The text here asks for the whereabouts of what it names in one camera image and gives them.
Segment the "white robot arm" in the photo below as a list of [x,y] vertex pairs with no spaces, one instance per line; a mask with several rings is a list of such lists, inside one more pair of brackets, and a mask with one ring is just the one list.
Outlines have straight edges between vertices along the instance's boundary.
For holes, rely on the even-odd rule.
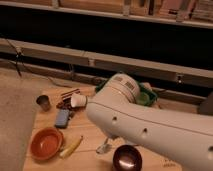
[[86,113],[104,134],[143,146],[190,171],[213,171],[213,117],[137,103],[140,84],[113,75],[87,103]]

